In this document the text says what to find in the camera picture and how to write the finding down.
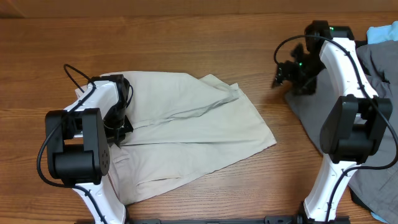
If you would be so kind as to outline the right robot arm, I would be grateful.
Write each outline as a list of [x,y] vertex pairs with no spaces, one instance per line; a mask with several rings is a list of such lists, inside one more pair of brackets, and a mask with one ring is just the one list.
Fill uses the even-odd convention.
[[297,95],[319,89],[318,74],[326,69],[337,94],[335,105],[320,130],[321,169],[310,194],[297,214],[267,216],[265,223],[349,223],[337,217],[336,209],[349,180],[357,170],[366,170],[369,156],[377,153],[383,135],[397,134],[389,122],[393,110],[387,98],[378,97],[368,83],[356,56],[354,35],[348,26],[330,26],[313,21],[305,28],[304,44],[290,55],[293,61],[277,62],[273,87],[292,83]]

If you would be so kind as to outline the beige shorts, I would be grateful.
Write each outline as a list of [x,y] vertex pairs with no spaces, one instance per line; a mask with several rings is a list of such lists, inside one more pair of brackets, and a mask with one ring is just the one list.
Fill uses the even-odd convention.
[[125,71],[134,130],[112,146],[110,178],[128,205],[166,193],[276,143],[238,84],[214,75]]

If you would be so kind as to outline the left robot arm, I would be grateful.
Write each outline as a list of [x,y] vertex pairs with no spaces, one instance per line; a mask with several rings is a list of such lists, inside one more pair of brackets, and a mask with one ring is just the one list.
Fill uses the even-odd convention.
[[114,189],[110,147],[133,131],[126,109],[133,87],[121,74],[93,77],[86,90],[63,110],[45,117],[46,138],[40,153],[58,187],[74,190],[95,223],[127,223],[126,207]]

